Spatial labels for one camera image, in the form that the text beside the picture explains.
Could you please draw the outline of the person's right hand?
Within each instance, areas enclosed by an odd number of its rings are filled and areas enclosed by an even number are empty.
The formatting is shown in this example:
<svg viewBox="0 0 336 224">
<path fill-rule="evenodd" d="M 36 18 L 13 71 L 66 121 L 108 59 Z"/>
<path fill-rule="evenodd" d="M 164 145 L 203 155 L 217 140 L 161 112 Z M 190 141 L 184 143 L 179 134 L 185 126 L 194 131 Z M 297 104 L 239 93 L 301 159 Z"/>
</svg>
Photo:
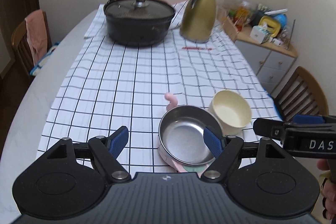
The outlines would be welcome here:
<svg viewBox="0 0 336 224">
<path fill-rule="evenodd" d="M 335 223 L 335 183 L 331 182 L 331 172 L 329 170 L 329 165 L 326 159 L 319 159 L 317 162 L 317 168 L 319 170 L 325 171 L 319 176 L 320 192 L 323 196 L 322 215 L 325 219 L 330 220 L 331 223 Z"/>
</svg>

